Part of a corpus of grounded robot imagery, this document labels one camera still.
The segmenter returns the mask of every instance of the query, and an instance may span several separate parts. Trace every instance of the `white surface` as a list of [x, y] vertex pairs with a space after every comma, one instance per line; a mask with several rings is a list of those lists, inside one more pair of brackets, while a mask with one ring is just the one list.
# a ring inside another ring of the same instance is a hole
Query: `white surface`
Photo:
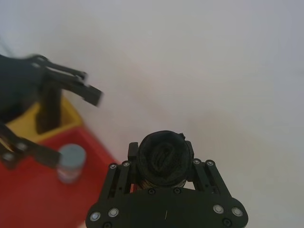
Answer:
[[302, 227], [303, 9], [301, 0], [3, 0], [0, 36], [21, 56], [90, 74], [102, 105], [71, 97], [116, 158], [148, 133], [184, 132], [197, 157], [216, 161], [247, 227]]

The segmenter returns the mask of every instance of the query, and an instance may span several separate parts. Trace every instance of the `yellow box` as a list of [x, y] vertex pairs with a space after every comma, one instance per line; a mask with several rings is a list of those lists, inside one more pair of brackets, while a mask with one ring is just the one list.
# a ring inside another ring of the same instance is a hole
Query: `yellow box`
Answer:
[[35, 116], [39, 110], [39, 103], [35, 103], [22, 116], [9, 122], [7, 126], [19, 137], [29, 139], [33, 142], [40, 142], [58, 133], [76, 126], [82, 126], [83, 121], [76, 109], [66, 98], [61, 101], [61, 125], [59, 128], [49, 132], [38, 134], [36, 131]]

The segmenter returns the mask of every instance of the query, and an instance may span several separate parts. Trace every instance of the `red container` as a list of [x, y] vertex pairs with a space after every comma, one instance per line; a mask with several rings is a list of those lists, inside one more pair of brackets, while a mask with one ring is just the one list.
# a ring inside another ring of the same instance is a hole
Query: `red container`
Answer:
[[75, 143], [87, 153], [80, 179], [67, 185], [57, 172], [36, 163], [22, 161], [14, 170], [0, 164], [1, 228], [76, 228], [97, 201], [108, 165], [115, 160], [83, 127], [73, 128], [41, 144], [58, 150]]

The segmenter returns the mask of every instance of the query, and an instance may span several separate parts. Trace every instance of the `black bracket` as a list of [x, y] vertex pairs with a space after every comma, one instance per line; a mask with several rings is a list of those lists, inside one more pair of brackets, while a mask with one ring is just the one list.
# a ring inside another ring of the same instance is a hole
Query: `black bracket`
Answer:
[[18, 137], [3, 123], [0, 123], [0, 138], [4, 143], [0, 143], [0, 160], [8, 169], [14, 169], [27, 156], [50, 168], [55, 168], [59, 162], [60, 153]]

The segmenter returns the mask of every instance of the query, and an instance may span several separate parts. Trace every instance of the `small plastic cup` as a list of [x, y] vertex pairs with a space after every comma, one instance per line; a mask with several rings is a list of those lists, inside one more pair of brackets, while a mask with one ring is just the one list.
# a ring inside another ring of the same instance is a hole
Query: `small plastic cup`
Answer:
[[67, 144], [59, 149], [58, 178], [65, 184], [74, 183], [82, 173], [86, 151], [77, 144]]

